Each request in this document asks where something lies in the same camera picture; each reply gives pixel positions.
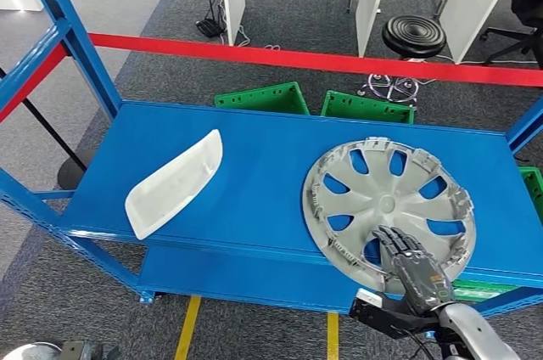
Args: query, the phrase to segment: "robot finger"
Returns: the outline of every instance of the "robot finger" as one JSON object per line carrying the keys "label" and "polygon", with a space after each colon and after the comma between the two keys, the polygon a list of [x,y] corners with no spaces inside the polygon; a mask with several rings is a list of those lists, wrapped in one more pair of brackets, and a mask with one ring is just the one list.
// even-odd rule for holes
{"label": "robot finger", "polygon": [[403,243],[405,243],[408,250],[425,251],[424,247],[421,243],[419,243],[417,239],[416,239],[411,234],[404,233],[403,230],[397,227],[392,227],[391,230],[397,234],[398,237],[403,241]]}
{"label": "robot finger", "polygon": [[379,230],[386,233],[400,252],[407,251],[409,248],[406,245],[400,234],[392,231],[390,227],[379,226]]}
{"label": "robot finger", "polygon": [[373,233],[379,241],[380,241],[380,243],[382,244],[383,247],[385,247],[385,249],[390,256],[397,256],[397,255],[400,254],[400,251],[397,250],[397,248],[396,248],[396,246],[388,237],[388,234],[384,233],[382,231],[379,231],[379,230],[373,230],[371,233]]}

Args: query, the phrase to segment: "stool seat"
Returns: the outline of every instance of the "stool seat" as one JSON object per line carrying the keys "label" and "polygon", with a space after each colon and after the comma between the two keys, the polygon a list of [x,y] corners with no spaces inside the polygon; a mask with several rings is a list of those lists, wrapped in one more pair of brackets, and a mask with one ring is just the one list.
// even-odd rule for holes
{"label": "stool seat", "polygon": [[434,20],[403,15],[391,18],[383,26],[383,41],[403,58],[428,59],[447,44],[445,31]]}

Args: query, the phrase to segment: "white floor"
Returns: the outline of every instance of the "white floor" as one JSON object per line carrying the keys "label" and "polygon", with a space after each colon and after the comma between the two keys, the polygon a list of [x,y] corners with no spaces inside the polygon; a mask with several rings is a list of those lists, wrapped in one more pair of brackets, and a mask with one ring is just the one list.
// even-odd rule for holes
{"label": "white floor", "polygon": [[[159,0],[72,0],[88,31],[140,35]],[[44,12],[0,10],[0,66],[8,71],[51,25]],[[100,50],[115,78],[128,52]],[[65,59],[29,98],[68,144],[76,147],[98,106],[71,59]],[[56,185],[66,155],[20,106],[0,124],[0,167],[32,190]],[[0,279],[29,225],[0,206]]]}

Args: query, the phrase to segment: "black pole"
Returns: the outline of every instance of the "black pole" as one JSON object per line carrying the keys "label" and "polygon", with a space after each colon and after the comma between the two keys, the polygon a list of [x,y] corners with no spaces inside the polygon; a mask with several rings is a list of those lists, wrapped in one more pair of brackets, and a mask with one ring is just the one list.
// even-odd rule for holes
{"label": "black pole", "polygon": [[[0,79],[2,79],[5,76],[6,73],[0,67]],[[87,167],[85,166],[85,164],[81,162],[81,160],[79,159],[78,156],[77,156],[73,150],[72,150],[72,148],[68,146],[68,143],[64,142],[64,139],[61,138],[61,136],[59,135],[58,132],[55,131],[54,128],[51,127],[51,125],[49,124],[48,120],[46,120],[43,115],[41,115],[36,107],[34,106],[34,104],[30,102],[29,99],[23,99],[23,104],[24,104],[25,107],[30,111],[31,114],[34,115],[34,117],[36,118],[38,122],[41,124],[42,127],[45,128],[45,131],[48,132],[49,135],[53,137],[53,139],[60,145],[61,148],[64,149],[64,151],[66,152],[72,160],[75,162],[75,165],[78,166],[79,169],[84,172],[87,171]]]}

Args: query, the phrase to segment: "yellow floor line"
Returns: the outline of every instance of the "yellow floor line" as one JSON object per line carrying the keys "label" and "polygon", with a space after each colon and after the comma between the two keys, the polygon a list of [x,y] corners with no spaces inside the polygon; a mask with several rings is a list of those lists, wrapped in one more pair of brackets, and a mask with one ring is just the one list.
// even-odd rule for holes
{"label": "yellow floor line", "polygon": [[327,356],[328,360],[339,358],[339,317],[335,312],[328,312]]}
{"label": "yellow floor line", "polygon": [[198,316],[198,309],[200,307],[201,299],[200,296],[197,295],[190,297],[174,360],[186,360],[187,354],[189,354],[189,347],[192,339],[192,332],[194,331],[194,325],[196,323],[196,316]]}

